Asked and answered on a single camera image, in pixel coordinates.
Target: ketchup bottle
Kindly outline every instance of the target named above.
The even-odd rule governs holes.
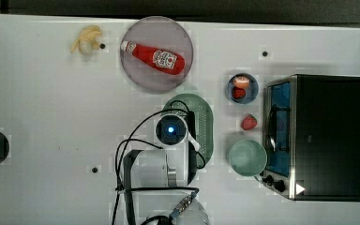
[[[143,46],[134,42],[123,40],[121,50],[125,53],[132,54],[142,60],[151,68],[157,69],[164,73],[177,75],[183,71],[186,61],[178,53],[158,49],[149,46]]]

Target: red fruit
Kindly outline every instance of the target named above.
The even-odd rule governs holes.
[[[247,92],[245,91],[245,89],[238,88],[238,87],[234,87],[232,89],[232,97],[235,99],[243,98],[246,94],[247,94]]]
[[[244,130],[250,130],[250,129],[255,128],[256,126],[257,126],[257,120],[251,114],[248,114],[247,117],[245,117],[245,119],[242,121],[242,124],[241,124],[241,128]]]

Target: microwave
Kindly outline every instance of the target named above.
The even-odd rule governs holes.
[[[296,74],[263,97],[265,187],[296,201],[360,202],[360,77]]]

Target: knob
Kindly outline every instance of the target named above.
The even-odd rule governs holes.
[[[267,186],[271,187],[274,182],[274,178],[271,175],[267,175],[265,178],[262,179],[264,183],[267,184]]]
[[[274,188],[279,192],[283,192],[285,190],[285,183],[283,183],[282,180],[273,182],[273,185],[274,185]]]

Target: teal bowl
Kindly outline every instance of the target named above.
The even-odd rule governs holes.
[[[242,140],[231,148],[229,161],[238,174],[256,176],[264,170],[267,164],[267,153],[258,142]]]

